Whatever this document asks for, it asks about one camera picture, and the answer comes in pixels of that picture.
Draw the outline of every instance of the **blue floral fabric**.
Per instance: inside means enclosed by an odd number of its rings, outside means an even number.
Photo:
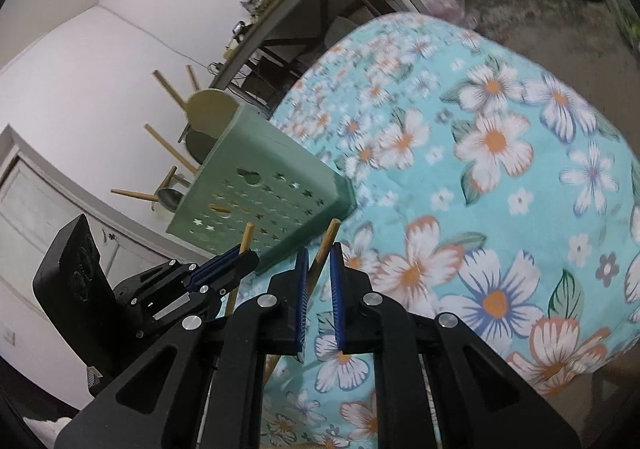
[[[347,265],[412,313],[456,313],[542,395],[638,339],[640,166],[549,72],[439,20],[384,16],[329,50],[273,124],[353,181]],[[376,446],[372,359],[337,350],[330,292],[324,270],[305,363],[283,357],[266,386],[264,444]]]

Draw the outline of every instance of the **white door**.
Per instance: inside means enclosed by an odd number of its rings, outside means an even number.
[[[0,186],[0,355],[35,384],[75,407],[83,407],[90,399],[84,364],[50,324],[31,285],[58,231],[82,212],[112,287],[166,261],[99,222],[21,159]]]

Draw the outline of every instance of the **wooden chopstick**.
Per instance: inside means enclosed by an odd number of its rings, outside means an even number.
[[[322,243],[320,243],[320,248],[318,252],[316,252],[316,257],[314,258],[314,262],[309,267],[309,273],[306,278],[306,291],[309,295],[311,295],[318,283],[318,279],[320,277],[320,273],[322,272],[322,268],[326,263],[327,257],[329,257],[329,252],[331,251],[331,247],[334,244],[335,236],[338,234],[338,230],[341,225],[340,220],[333,219],[331,223],[329,223],[329,228],[327,228],[324,233],[324,238],[322,238]],[[273,371],[276,369],[278,362],[280,361],[281,355],[267,355],[266,362],[264,364],[264,374],[262,376],[262,383],[266,384],[269,380],[269,377],[273,374]]]
[[[178,171],[178,168],[175,165],[171,169],[169,169],[169,172],[164,177],[164,180],[162,180],[162,183],[158,186],[158,189],[156,189],[156,194],[158,194],[159,190],[164,189],[165,187],[169,187],[171,180],[174,179],[176,171]]]
[[[151,74],[158,80],[158,82],[160,82],[160,84],[166,90],[166,92],[169,93],[169,95],[171,95],[171,98],[178,103],[178,106],[180,106],[180,109],[182,109],[182,111],[187,111],[187,103],[182,99],[180,95],[178,95],[178,92],[176,92],[174,90],[174,87],[171,84],[169,84],[169,81],[166,80],[158,70],[154,70],[153,73]]]
[[[174,176],[174,180],[178,182],[178,184],[184,186],[184,187],[191,187],[191,183],[188,180],[185,180],[184,178],[182,178],[182,175],[175,175]]]
[[[146,200],[148,202],[159,201],[156,194],[136,193],[133,191],[123,191],[122,189],[111,189],[114,194],[121,194],[122,196],[128,196],[129,198],[135,198],[137,200]]]
[[[240,242],[240,254],[249,250],[251,240],[254,237],[254,230],[255,225],[252,222],[246,224],[244,234],[242,235],[242,241]],[[229,293],[229,298],[226,300],[225,316],[229,316],[234,312],[236,299],[238,299],[238,287],[235,287]]]
[[[337,236],[341,224],[342,222],[340,220],[331,220],[329,228],[327,228],[324,238],[322,238],[322,243],[320,243],[320,248],[318,249],[318,252],[316,252],[314,262],[311,264],[311,267],[309,267],[309,274],[306,278],[306,291],[309,296],[314,292],[314,288],[318,283],[320,273],[326,263],[326,258],[329,257],[329,252],[331,251],[331,247],[335,241],[335,236]]]
[[[145,129],[149,133],[151,133],[151,136],[154,137],[154,139],[158,140],[162,147],[164,147],[169,153],[171,153],[174,158],[182,165],[184,165],[189,171],[191,171],[193,174],[196,174],[198,172],[198,169],[195,168],[184,156],[178,153],[175,147],[169,144],[164,138],[162,138],[153,127],[145,124]]]
[[[191,86],[193,86],[193,90],[195,92],[200,91],[200,83],[198,82],[198,78],[196,77],[195,72],[193,71],[193,66],[187,64],[187,73],[189,74],[189,78],[191,79]]]
[[[223,214],[228,214],[231,212],[230,209],[226,207],[220,207],[219,205],[209,204],[209,209],[215,210],[215,212],[222,212]]]

